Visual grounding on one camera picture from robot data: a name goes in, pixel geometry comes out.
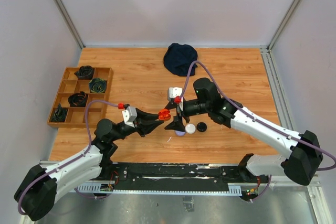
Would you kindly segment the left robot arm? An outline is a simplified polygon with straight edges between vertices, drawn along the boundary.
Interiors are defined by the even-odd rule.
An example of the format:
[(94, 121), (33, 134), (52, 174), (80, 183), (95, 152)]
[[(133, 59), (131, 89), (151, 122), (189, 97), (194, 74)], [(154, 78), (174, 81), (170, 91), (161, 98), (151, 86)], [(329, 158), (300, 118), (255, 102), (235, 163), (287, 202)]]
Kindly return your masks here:
[(48, 167), (37, 164), (30, 168), (14, 194), (18, 212), (32, 221), (39, 220), (82, 183), (98, 177), (108, 179), (112, 175), (111, 156), (118, 148), (114, 142), (133, 133), (144, 137), (163, 124), (158, 114), (132, 106), (123, 110), (122, 116), (119, 123), (101, 119), (88, 146), (70, 158)]

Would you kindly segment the white earbud case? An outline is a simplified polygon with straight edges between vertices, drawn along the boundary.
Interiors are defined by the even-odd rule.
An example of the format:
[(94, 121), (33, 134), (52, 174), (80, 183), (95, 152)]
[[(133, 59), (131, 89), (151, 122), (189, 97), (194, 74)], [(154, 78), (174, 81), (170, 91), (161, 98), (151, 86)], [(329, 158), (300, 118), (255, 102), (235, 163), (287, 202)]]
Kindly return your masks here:
[(185, 126), (185, 132), (188, 134), (194, 134), (196, 132), (196, 126), (194, 124), (187, 124)]

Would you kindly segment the lavender earbud case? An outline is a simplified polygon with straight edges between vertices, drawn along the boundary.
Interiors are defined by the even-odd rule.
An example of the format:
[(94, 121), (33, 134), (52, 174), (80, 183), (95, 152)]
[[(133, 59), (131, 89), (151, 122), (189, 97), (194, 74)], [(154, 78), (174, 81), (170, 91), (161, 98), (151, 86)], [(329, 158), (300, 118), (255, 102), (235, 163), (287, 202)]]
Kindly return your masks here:
[(184, 136), (186, 134), (186, 132), (185, 131), (175, 131), (175, 134), (177, 136)]

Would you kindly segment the orange earbud case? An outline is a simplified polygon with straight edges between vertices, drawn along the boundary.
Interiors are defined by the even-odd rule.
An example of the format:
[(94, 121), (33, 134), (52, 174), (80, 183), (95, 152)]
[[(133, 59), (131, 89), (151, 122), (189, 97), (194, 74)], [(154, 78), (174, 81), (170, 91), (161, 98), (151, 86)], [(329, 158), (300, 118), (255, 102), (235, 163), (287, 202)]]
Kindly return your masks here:
[(171, 119), (171, 114), (170, 114), (170, 110), (168, 109), (161, 109), (159, 112), (158, 112), (158, 119), (160, 121), (168, 121)]

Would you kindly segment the black earbud case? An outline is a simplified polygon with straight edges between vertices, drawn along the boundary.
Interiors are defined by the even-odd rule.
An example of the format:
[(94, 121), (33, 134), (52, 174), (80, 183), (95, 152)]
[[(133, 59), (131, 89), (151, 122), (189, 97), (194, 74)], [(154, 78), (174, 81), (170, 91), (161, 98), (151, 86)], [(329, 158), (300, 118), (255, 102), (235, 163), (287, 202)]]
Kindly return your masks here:
[(207, 130), (207, 125), (206, 123), (204, 122), (199, 122), (197, 125), (196, 125), (196, 129), (199, 131), (199, 132), (205, 132)]

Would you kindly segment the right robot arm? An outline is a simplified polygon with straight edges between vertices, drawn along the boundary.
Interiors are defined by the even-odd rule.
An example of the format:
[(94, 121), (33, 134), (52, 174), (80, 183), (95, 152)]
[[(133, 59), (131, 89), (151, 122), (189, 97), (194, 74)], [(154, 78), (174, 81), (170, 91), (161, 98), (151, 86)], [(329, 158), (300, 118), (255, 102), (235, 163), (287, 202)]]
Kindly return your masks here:
[(182, 88), (167, 91), (167, 110), (176, 109), (176, 116), (166, 130), (184, 131), (184, 122), (190, 117), (207, 114), (209, 118), (227, 128), (247, 133), (278, 151), (277, 155), (247, 154), (241, 160), (238, 177), (250, 182), (260, 175), (287, 176), (293, 182), (307, 186), (318, 170), (323, 155), (317, 136), (306, 130), (299, 133), (252, 113), (242, 104), (221, 97), (216, 85), (208, 78), (197, 79), (194, 84), (197, 98), (186, 101)]

